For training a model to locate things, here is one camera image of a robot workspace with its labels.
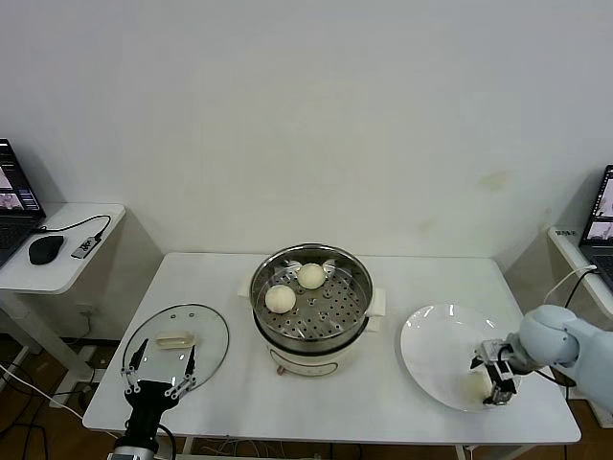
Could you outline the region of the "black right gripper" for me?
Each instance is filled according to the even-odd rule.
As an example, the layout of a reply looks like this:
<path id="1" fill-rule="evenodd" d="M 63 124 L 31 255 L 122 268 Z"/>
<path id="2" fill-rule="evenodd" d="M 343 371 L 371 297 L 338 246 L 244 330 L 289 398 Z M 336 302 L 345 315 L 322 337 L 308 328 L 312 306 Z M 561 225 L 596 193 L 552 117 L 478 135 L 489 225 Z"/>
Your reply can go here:
<path id="1" fill-rule="evenodd" d="M 483 400 L 484 405 L 506 405 L 517 394 L 517 384 L 521 382 L 521 375 L 513 366 L 514 359 L 512 346 L 509 343 L 499 343 L 496 352 L 497 378 Z M 470 362 L 469 369 L 476 369 L 481 364 L 482 359 L 475 356 Z"/>

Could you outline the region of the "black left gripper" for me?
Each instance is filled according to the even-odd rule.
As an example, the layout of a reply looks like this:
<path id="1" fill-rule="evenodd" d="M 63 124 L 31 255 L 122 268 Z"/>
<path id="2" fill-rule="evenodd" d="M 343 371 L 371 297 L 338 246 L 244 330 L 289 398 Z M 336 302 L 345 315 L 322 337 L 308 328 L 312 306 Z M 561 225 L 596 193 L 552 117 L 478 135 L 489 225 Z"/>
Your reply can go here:
<path id="1" fill-rule="evenodd" d="M 196 383 L 195 346 L 192 345 L 182 380 L 173 386 L 167 382 L 139 380 L 137 371 L 143 360 L 148 339 L 145 338 L 131 356 L 129 363 L 121 369 L 125 384 L 125 399 L 131 407 L 128 426 L 158 426 L 165 412 L 174 409 L 178 400 L 190 392 Z"/>

